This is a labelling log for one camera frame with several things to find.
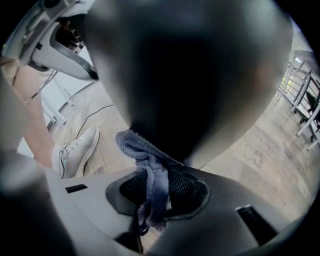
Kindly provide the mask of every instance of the white sneaker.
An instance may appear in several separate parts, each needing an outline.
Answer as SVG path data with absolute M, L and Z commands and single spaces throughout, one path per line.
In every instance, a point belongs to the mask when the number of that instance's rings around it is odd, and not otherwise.
M 99 141 L 98 128 L 89 128 L 73 142 L 59 149 L 58 170 L 61 179 L 82 177 L 86 162 L 94 153 Z

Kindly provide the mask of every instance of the wooden floor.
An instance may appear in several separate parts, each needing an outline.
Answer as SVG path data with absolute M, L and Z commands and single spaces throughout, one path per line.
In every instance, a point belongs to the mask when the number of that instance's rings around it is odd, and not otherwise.
M 66 124 L 54 125 L 51 129 L 59 144 L 73 141 L 88 115 L 112 105 L 100 82 L 76 94 L 72 100 L 74 106 L 67 105 L 62 111 Z M 293 221 L 306 212 L 318 189 L 320 148 L 316 146 L 307 151 L 311 131 L 297 137 L 300 117 L 289 109 L 285 99 L 277 102 L 274 98 L 255 125 L 202 170 L 239 181 Z M 115 134 L 128 127 L 114 106 L 89 117 L 80 135 L 91 126 L 100 130 L 100 139 L 84 175 L 91 175 L 99 168 L 108 173 L 135 165 L 115 143 Z M 148 248 L 157 235 L 150 232 L 143 238 L 143 245 Z

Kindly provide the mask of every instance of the gray towel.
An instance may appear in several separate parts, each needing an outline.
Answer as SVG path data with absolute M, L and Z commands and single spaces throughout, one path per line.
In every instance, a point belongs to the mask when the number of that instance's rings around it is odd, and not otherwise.
M 147 226 L 162 230 L 165 226 L 162 217 L 169 202 L 168 170 L 162 163 L 166 165 L 182 165 L 182 163 L 163 153 L 131 129 L 118 132 L 115 140 L 126 156 L 135 159 L 137 167 L 147 171 L 146 200 L 137 212 L 139 226 L 145 221 Z

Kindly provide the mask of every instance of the shoelace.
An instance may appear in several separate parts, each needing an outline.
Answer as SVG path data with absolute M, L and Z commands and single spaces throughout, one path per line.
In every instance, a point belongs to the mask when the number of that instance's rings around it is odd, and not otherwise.
M 63 173 L 62 173 L 62 177 L 63 178 L 65 176 L 65 162 L 63 161 L 67 159 L 67 155 L 69 155 L 69 150 L 70 148 L 73 150 L 74 148 L 71 146 L 71 142 L 66 142 L 65 144 L 62 145 L 60 151 L 62 152 L 61 156 L 60 156 L 60 162 L 61 162 L 61 165 L 62 165 L 62 168 L 63 168 Z

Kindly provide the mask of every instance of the black slot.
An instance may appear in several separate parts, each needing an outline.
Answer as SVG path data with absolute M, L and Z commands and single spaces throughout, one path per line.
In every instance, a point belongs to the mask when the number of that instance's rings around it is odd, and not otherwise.
M 278 234 L 251 205 L 239 207 L 236 211 L 260 246 L 269 242 Z
M 79 184 L 79 185 L 75 185 L 75 186 L 68 186 L 65 188 L 65 190 L 68 192 L 68 194 L 73 193 L 73 192 L 77 192 L 80 190 L 84 190 L 87 189 L 88 187 L 85 184 Z

